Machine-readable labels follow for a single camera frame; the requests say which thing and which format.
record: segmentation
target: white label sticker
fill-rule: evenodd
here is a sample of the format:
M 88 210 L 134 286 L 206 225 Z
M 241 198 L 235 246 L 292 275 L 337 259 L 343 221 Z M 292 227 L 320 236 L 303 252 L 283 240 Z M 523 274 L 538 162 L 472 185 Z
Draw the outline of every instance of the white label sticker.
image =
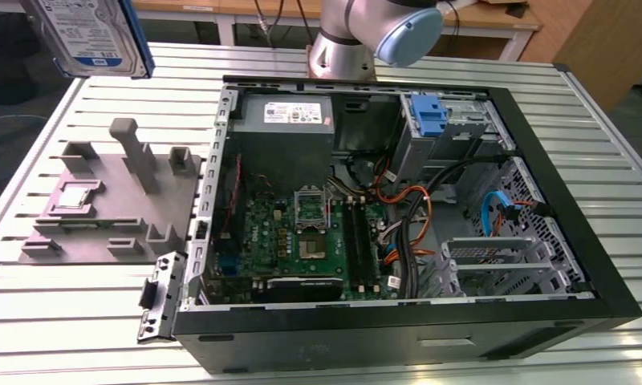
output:
M 395 183 L 396 175 L 389 170 L 385 170 L 385 178 L 389 182 Z
M 319 103 L 267 103 L 264 123 L 321 124 Z
M 110 27 L 94 14 L 98 0 L 40 0 L 46 17 L 73 58 L 94 66 L 114 66 L 121 53 Z
M 202 10 L 206 12 L 212 12 L 213 8 L 210 6 L 182 6 L 184 10 Z
M 399 279 L 399 277 L 395 277 L 393 275 L 387 277 L 387 287 L 391 287 L 392 289 L 399 289 L 399 282 L 402 282 L 402 279 Z

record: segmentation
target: open computer tower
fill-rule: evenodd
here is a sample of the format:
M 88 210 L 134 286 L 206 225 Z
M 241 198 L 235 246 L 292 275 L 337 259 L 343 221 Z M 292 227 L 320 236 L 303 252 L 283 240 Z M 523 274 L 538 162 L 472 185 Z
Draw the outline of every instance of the open computer tower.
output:
M 642 315 L 507 90 L 225 77 L 213 134 L 140 343 L 209 372 L 415 365 Z

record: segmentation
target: hard disk drive label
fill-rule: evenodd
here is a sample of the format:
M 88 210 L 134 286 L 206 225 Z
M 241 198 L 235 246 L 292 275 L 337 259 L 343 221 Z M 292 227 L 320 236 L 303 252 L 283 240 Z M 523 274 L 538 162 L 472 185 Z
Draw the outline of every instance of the hard disk drive label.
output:
M 40 0 L 69 55 L 82 64 L 116 67 L 121 52 L 110 27 L 97 17 L 98 0 Z

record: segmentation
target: power supply label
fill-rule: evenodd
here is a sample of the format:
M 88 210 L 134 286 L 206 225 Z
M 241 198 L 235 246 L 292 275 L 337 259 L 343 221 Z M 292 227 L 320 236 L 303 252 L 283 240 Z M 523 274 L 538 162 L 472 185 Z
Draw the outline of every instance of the power supply label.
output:
M 267 103 L 264 123 L 321 124 L 319 103 Z

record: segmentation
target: slotted metal table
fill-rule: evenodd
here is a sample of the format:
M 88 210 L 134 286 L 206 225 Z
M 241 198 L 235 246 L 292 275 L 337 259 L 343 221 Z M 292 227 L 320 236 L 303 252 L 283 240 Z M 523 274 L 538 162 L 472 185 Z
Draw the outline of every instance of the slotted metal table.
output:
M 108 127 L 132 117 L 154 153 L 186 145 L 208 157 L 221 76 L 305 76 L 303 51 L 150 47 L 152 79 L 73 81 L 0 198 L 0 383 L 642 383 L 642 318 L 523 360 L 210 376 L 177 343 L 136 344 L 150 265 L 19 265 L 68 140 L 121 153 Z M 402 69 L 376 64 L 376 72 L 380 80 L 510 89 L 642 306 L 642 160 L 572 75 L 547 64 L 436 58 Z

